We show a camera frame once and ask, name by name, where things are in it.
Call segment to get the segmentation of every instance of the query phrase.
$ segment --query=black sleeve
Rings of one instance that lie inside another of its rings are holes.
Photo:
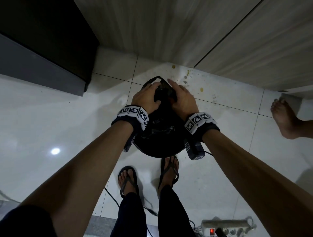
[[[32,205],[17,207],[6,214],[0,221],[0,233],[1,236],[57,236],[49,213]]]

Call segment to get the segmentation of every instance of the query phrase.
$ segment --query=wood grain cabinet door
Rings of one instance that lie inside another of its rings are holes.
[[[313,84],[313,1],[263,0],[195,68],[271,90]]]
[[[100,44],[194,67],[260,0],[74,0]]]

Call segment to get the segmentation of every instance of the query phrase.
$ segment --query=tile floor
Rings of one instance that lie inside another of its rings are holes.
[[[200,111],[209,112],[221,131],[291,181],[311,189],[313,140],[284,139],[269,108],[280,93],[271,92],[204,73],[192,68],[158,63],[99,48],[94,73],[83,97],[0,75],[0,199],[22,201],[48,177],[74,157],[109,126],[119,109],[154,76],[171,78],[195,96]],[[313,101],[303,101],[298,113],[313,119]],[[60,152],[51,154],[58,148]],[[267,236],[262,224],[207,155],[191,161],[177,155],[180,179],[174,190],[196,225],[203,219],[242,219],[252,216],[257,225],[250,236]],[[117,172],[133,165],[143,186],[145,205],[158,211],[156,186],[160,160],[134,146],[122,153],[108,183],[109,192],[121,202]],[[117,218],[118,208],[105,191],[93,212]],[[147,224],[157,218],[146,212]]]

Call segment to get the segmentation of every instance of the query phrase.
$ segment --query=power strip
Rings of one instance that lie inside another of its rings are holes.
[[[248,224],[250,217],[245,220],[203,220],[201,223],[204,236],[217,237],[215,231],[221,228],[227,237],[244,237],[256,226]]]

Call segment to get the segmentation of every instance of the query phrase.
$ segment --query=dark pants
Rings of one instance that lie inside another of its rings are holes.
[[[158,227],[160,237],[195,237],[187,213],[169,185],[164,186],[160,193]],[[147,236],[146,215],[141,200],[135,193],[127,194],[121,202],[111,233],[111,237],[122,236]]]

